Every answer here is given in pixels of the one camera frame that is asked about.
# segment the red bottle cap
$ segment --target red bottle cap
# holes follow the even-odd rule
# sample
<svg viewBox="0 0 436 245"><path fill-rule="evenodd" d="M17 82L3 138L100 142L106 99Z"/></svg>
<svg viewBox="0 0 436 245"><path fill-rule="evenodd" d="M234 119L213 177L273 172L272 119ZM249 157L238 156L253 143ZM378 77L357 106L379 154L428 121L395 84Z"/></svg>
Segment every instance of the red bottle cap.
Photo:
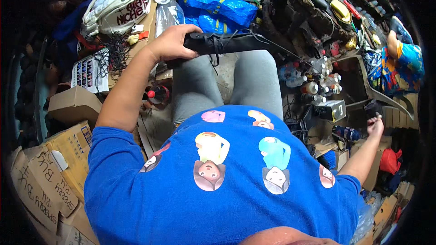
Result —
<svg viewBox="0 0 436 245"><path fill-rule="evenodd" d="M147 96L148 96L148 98L153 98L154 96L155 96L156 94L154 93L154 91L148 91L147 92Z"/></svg>

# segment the forearm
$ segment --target forearm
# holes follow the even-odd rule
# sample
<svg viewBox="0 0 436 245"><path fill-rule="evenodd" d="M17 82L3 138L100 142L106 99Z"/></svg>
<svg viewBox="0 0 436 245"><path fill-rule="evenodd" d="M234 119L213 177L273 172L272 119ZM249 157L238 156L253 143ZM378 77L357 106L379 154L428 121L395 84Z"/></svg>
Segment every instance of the forearm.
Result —
<svg viewBox="0 0 436 245"><path fill-rule="evenodd" d="M354 176L363 184L368 177L380 139L380 136L369 136L362 147L341 168L338 175Z"/></svg>
<svg viewBox="0 0 436 245"><path fill-rule="evenodd" d="M156 63L156 57L146 47L134 56L107 96L96 127L105 126L133 132L148 76Z"/></svg>

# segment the colorful patterned fabric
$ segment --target colorful patterned fabric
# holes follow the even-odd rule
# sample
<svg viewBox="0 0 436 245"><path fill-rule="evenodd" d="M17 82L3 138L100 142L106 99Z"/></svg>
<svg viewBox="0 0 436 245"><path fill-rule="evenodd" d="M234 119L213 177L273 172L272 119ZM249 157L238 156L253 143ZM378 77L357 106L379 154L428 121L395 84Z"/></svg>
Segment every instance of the colorful patterned fabric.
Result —
<svg viewBox="0 0 436 245"><path fill-rule="evenodd" d="M382 48L381 63L368 74L370 85L385 95L418 93L424 77L421 48L412 44L397 43L398 60Z"/></svg>

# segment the hand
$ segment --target hand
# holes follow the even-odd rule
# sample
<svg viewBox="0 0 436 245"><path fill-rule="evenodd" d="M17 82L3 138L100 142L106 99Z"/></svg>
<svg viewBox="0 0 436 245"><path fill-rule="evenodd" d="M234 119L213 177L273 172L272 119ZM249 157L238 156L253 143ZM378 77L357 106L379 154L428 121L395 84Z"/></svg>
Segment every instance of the hand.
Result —
<svg viewBox="0 0 436 245"><path fill-rule="evenodd" d="M199 54L183 46L185 35L191 32L203 31L194 24L181 24L167 28L159 37L145 46L156 58L156 62L173 59L193 59Z"/></svg>
<svg viewBox="0 0 436 245"><path fill-rule="evenodd" d="M384 125L381 118L381 115L379 113L376 113L377 117L373 117L371 119L368 119L366 122L367 132L370 136L376 136L378 138L381 138L384 131Z"/></svg>

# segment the dirt-covered object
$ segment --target dirt-covered object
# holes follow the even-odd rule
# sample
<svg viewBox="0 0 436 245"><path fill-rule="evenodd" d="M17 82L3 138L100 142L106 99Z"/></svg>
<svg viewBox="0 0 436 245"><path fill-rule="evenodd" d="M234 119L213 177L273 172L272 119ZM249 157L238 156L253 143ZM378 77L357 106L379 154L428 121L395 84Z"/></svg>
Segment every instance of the dirt-covered object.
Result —
<svg viewBox="0 0 436 245"><path fill-rule="evenodd" d="M334 15L330 15L330 19L323 11L321 11L319 8L316 8L311 0L288 1L295 9L304 11L306 13L311 28L320 38L323 35L330 35L333 27L333 34L331 35L332 39L348 42L350 38L356 36L356 33L351 26L339 23Z"/></svg>

